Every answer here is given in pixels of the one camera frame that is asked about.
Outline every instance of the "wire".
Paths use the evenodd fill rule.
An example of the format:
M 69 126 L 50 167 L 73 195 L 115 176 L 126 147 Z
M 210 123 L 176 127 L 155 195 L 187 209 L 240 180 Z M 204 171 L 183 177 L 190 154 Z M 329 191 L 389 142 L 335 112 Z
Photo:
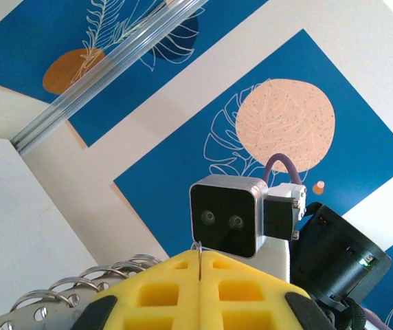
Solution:
M 275 153 L 268 159 L 267 165 L 265 165 L 264 175 L 262 176 L 262 179 L 265 182 L 268 183 L 270 179 L 271 169 L 273 168 L 274 163 L 276 163 L 277 161 L 282 162 L 287 168 L 288 174 L 290 175 L 291 183 L 302 184 L 302 180 L 300 179 L 299 172 L 295 168 L 295 165 L 293 164 L 291 159 L 289 159 L 288 156 L 284 155 L 283 153 Z

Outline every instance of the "purple cable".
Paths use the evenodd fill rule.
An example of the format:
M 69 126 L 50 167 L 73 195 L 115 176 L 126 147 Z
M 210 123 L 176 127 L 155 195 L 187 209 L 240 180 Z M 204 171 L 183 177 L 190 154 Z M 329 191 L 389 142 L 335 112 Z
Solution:
M 366 320 L 372 325 L 376 326 L 379 330 L 391 330 L 386 324 L 384 324 L 378 316 L 373 314 L 369 309 L 363 308 L 364 314 L 366 314 Z
M 302 180 L 300 179 L 299 172 L 296 170 L 293 162 L 288 156 L 284 155 L 283 153 L 275 153 L 268 159 L 267 165 L 265 165 L 264 175 L 262 179 L 268 183 L 270 179 L 270 172 L 273 168 L 274 163 L 277 161 L 281 161 L 284 166 L 287 168 L 288 174 L 290 175 L 291 183 L 293 184 L 302 184 Z

